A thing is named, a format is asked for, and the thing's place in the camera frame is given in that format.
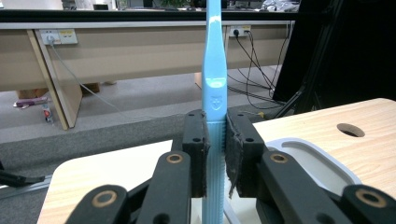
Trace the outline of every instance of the floor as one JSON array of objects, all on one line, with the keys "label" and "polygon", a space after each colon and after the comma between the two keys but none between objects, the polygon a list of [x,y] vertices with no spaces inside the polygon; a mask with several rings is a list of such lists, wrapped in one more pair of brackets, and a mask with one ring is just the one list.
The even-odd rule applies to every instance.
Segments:
[{"label": "floor", "polygon": [[[276,84],[278,73],[276,66],[263,67],[262,71],[270,80],[275,77],[274,84]],[[232,78],[228,78],[228,85],[245,91],[246,78],[241,72],[245,76],[248,75],[247,68],[240,71],[229,70],[229,76]],[[259,69],[252,69],[249,79],[268,87]],[[269,97],[270,94],[268,90],[254,86],[249,86],[248,92],[262,97]],[[194,74],[119,80],[114,85],[101,83],[98,95],[108,104],[94,95],[84,95],[76,126],[64,131],[51,102],[49,108],[53,113],[54,121],[47,123],[41,105],[33,105],[25,109],[16,108],[13,107],[18,100],[16,92],[0,92],[0,144],[186,114],[201,108],[201,89],[194,83]],[[228,107],[263,102],[253,97],[247,98],[245,94],[234,91],[228,91],[228,95]]]}]

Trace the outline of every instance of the wooden table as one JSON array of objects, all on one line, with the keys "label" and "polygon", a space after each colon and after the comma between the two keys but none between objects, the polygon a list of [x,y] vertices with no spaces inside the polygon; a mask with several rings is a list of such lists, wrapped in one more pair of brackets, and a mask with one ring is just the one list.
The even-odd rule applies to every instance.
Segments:
[{"label": "wooden table", "polygon": [[[266,142],[298,137],[321,147],[353,171],[363,184],[381,189],[395,198],[395,112],[396,102],[375,99],[254,126]],[[346,135],[337,129],[337,125],[342,130],[363,135],[357,131],[358,127],[364,136]],[[53,174],[38,223],[64,223],[82,197],[98,186],[116,184],[132,189],[152,175],[157,159],[170,150],[171,145],[172,141],[161,142],[62,164]],[[254,206],[252,200],[247,203]]]}]

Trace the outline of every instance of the light blue toothbrush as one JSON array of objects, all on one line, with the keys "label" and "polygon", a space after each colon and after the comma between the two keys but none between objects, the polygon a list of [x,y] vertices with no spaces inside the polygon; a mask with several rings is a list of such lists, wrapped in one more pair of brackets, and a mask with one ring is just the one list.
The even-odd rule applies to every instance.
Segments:
[{"label": "light blue toothbrush", "polygon": [[202,108],[206,112],[210,149],[206,161],[203,223],[223,222],[224,147],[227,113],[227,64],[221,30],[221,1],[206,2],[206,42],[202,68]]}]

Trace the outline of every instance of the power outlet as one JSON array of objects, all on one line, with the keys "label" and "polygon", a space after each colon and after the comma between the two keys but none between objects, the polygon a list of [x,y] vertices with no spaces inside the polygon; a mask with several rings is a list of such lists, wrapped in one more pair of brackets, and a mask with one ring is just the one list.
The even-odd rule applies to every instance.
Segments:
[{"label": "power outlet", "polygon": [[49,45],[49,38],[53,37],[54,44],[59,45],[62,44],[61,38],[59,37],[58,30],[40,30],[41,38],[43,39],[43,43],[45,45]]},{"label": "power outlet", "polygon": [[235,30],[237,30],[239,32],[239,36],[248,36],[248,33],[246,33],[246,31],[250,31],[251,26],[250,25],[240,25],[240,26],[231,26],[230,29],[230,36],[235,36],[235,34],[233,33]]},{"label": "power outlet", "polygon": [[59,37],[62,44],[77,44],[76,32],[74,29],[59,30]]}]

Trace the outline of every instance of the gray floor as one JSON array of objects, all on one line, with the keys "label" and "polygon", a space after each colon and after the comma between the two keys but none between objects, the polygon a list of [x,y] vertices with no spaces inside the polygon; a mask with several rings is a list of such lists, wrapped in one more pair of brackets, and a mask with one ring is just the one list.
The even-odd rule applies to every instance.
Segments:
[{"label": "gray floor", "polygon": [[[270,66],[262,70],[272,79],[275,69],[275,66]],[[230,70],[229,75],[246,81],[237,70]],[[253,69],[249,78],[267,86],[258,69]],[[245,84],[231,78],[229,85],[243,91],[246,89]],[[255,87],[249,87],[248,90],[260,96],[269,95],[268,91]],[[119,80],[115,85],[101,83],[98,94],[120,112],[93,95],[85,95],[78,111],[76,126],[64,131],[53,104],[49,103],[54,116],[54,122],[50,124],[44,120],[40,105],[26,109],[14,108],[13,104],[18,100],[16,92],[0,92],[0,144],[185,114],[201,108],[201,90],[194,84],[194,74]],[[252,97],[249,100],[253,104],[262,102]],[[248,104],[246,95],[229,91],[228,107]]]}]

